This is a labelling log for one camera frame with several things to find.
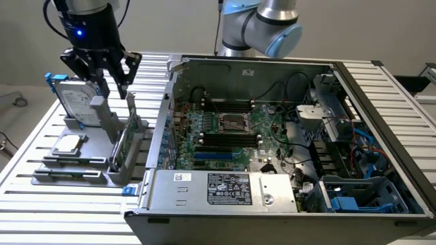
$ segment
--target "power supply label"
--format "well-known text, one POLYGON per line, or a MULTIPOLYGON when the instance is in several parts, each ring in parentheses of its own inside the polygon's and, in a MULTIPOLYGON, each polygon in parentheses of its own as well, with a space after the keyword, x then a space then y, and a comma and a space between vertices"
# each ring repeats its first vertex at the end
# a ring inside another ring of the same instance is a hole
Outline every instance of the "power supply label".
POLYGON ((208 174, 207 202, 212 205, 252 205, 250 175, 208 174))

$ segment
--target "motherboard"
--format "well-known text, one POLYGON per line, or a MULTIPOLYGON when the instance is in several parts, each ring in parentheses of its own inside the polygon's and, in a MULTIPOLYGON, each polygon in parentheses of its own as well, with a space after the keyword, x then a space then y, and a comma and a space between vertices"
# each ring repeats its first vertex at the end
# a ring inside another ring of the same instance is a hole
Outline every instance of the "motherboard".
POLYGON ((282 106, 183 103, 175 110, 176 169, 283 173, 288 152, 282 106))

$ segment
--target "floor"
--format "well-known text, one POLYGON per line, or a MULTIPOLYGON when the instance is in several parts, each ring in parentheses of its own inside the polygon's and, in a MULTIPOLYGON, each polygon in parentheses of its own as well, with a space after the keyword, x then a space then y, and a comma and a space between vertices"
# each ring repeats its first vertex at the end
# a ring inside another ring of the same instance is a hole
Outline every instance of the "floor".
MULTIPOLYGON (((56 96, 47 86, 10 86, 0 85, 0 95, 20 91, 27 98, 26 107, 14 105, 0 108, 0 131, 6 133, 14 144, 20 147, 42 120, 48 108, 55 102, 56 96)), ((8 164, 8 159, 0 155, 0 171, 8 164)))

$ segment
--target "white wall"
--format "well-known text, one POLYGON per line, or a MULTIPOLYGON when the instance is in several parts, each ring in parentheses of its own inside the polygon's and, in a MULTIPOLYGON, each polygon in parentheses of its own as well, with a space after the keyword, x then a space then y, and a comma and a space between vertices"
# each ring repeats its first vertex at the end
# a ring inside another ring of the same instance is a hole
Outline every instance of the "white wall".
MULTIPOLYGON (((211 53, 216 2, 132 0, 120 28, 127 49, 211 53)), ((0 83, 44 85, 47 71, 68 72, 59 55, 70 44, 47 27, 42 8, 43 0, 0 0, 0 83)), ((435 0, 299 0, 298 8, 306 29, 292 57, 379 59, 404 75, 436 62, 435 0)))

